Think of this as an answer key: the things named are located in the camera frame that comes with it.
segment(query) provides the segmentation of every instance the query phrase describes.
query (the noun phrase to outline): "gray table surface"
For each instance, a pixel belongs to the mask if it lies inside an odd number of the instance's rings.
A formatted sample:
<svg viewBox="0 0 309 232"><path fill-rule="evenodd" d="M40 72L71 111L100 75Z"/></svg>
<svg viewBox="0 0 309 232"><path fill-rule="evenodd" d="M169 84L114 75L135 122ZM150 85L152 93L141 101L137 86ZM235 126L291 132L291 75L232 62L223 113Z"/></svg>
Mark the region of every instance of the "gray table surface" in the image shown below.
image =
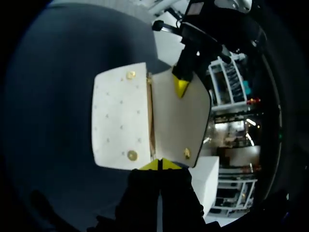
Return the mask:
<svg viewBox="0 0 309 232"><path fill-rule="evenodd" d="M5 76L2 130L7 169L28 209L38 189L82 231L98 214L113 216L128 172L94 162L93 83L98 73L138 62L152 73L169 68L157 59L151 26L112 9L50 6L29 27Z"/></svg>

